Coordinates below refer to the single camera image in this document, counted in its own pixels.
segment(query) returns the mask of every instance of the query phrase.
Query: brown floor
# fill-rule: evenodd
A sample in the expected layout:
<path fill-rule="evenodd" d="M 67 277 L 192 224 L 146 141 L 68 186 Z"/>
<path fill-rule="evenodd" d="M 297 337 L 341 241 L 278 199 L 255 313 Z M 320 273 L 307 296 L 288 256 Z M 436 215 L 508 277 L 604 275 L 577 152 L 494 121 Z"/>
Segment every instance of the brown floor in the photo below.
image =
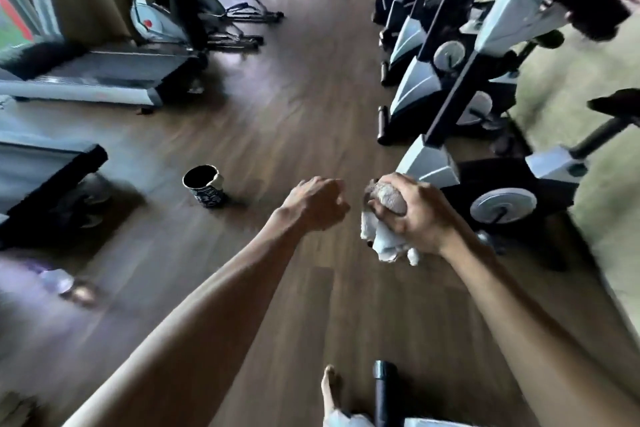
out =
<path fill-rule="evenodd" d="M 100 142 L 120 189 L 105 226 L 44 255 L 0 256 L 0 389 L 37 395 L 57 426 L 204 278 L 236 253 L 301 178 L 339 176 L 357 204 L 402 148 L 375 142 L 381 88 L 372 0 L 263 0 L 287 18 L 255 27 L 258 55 L 216 55 L 201 97 L 153 115 L 84 103 L 12 103 L 0 128 Z M 459 158 L 483 152 L 455 142 Z M 217 165 L 236 204 L 207 212 L 182 187 L 191 166 Z M 319 382 L 334 363 L 344 406 L 372 413 L 375 359 L 408 380 L 406 412 L 481 426 L 533 426 L 478 311 L 442 262 L 377 262 L 359 216 L 302 244 L 213 425 L 321 423 Z M 48 293 L 25 257 L 64 266 L 101 291 L 94 309 Z M 508 266 L 621 383 L 640 393 L 640 355 L 596 274 L 545 271 L 520 249 Z"/>

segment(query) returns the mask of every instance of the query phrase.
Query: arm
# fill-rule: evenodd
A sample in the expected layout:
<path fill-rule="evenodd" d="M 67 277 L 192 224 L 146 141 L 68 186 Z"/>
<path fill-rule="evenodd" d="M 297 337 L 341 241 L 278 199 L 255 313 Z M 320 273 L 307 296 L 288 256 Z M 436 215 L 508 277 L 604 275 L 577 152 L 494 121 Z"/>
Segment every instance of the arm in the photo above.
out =
<path fill-rule="evenodd" d="M 542 427 L 640 425 L 640 405 L 612 382 L 580 345 L 502 269 L 442 193 L 402 174 L 382 178 L 403 195 L 399 217 L 377 201 L 376 215 L 458 273 Z"/>
<path fill-rule="evenodd" d="M 191 293 L 65 427 L 209 425 L 303 236 L 349 210 L 339 180 L 295 187 L 258 235 Z"/>

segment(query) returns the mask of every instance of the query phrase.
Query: hand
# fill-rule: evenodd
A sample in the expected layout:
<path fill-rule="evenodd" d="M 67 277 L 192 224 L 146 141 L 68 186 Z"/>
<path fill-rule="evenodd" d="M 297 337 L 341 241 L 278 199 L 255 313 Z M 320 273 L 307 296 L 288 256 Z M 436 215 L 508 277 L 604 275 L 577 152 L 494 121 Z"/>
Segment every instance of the hand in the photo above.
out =
<path fill-rule="evenodd" d="M 441 254 L 447 240 L 456 234 L 474 236 L 440 189 L 428 183 L 417 183 L 398 172 L 382 176 L 380 181 L 388 182 L 402 194 L 407 206 L 406 215 L 398 216 L 377 199 L 369 201 L 369 206 L 379 220 L 414 248 L 424 253 Z"/>
<path fill-rule="evenodd" d="M 326 230 L 340 223 L 351 209 L 343 192 L 341 179 L 316 176 L 300 181 L 280 208 L 291 211 L 305 233 Z"/>

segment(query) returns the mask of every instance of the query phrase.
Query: leg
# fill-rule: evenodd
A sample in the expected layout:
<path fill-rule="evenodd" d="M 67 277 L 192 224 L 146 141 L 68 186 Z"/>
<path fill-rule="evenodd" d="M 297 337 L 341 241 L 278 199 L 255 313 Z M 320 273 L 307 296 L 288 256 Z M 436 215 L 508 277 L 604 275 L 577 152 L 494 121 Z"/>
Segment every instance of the leg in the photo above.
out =
<path fill-rule="evenodd" d="M 332 384 L 335 384 L 337 374 L 332 365 L 328 365 L 324 369 L 324 376 L 320 382 L 320 390 L 322 390 L 322 399 L 324 404 L 324 420 L 335 410 L 335 402 L 333 400 Z"/>

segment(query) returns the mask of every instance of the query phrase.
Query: white crank disc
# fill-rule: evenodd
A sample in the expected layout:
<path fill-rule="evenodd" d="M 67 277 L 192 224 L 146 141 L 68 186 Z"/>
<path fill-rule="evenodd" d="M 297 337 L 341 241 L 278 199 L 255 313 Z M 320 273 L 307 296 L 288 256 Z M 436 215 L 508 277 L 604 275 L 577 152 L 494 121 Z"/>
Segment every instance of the white crank disc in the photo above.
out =
<path fill-rule="evenodd" d="M 469 213 L 478 223 L 503 225 L 526 218 L 537 205 L 538 199 L 531 191 L 519 187 L 503 187 L 478 197 L 471 204 Z"/>
<path fill-rule="evenodd" d="M 486 117 L 491 112 L 492 107 L 493 101 L 491 97 L 484 91 L 476 91 L 474 97 L 469 101 L 467 108 L 465 108 L 465 111 L 460 115 L 458 125 L 474 125 L 479 123 L 481 118 L 473 115 L 470 111 L 475 110 Z"/>
<path fill-rule="evenodd" d="M 436 49 L 433 65 L 441 71 L 452 71 L 465 58 L 465 45 L 460 41 L 447 41 Z"/>

